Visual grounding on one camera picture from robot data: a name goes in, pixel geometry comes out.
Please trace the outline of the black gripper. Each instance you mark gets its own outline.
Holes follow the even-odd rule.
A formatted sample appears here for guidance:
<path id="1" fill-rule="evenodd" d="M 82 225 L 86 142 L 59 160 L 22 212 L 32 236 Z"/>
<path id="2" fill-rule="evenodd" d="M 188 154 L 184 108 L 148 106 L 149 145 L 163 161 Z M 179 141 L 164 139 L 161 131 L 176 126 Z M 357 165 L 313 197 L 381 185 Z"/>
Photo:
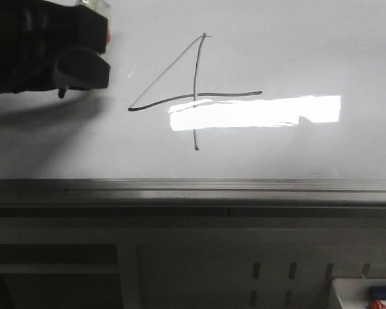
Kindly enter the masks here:
<path id="1" fill-rule="evenodd" d="M 95 53 L 108 36 L 108 19 L 85 6 L 0 1 L 0 94 L 106 89 L 111 67 Z"/>

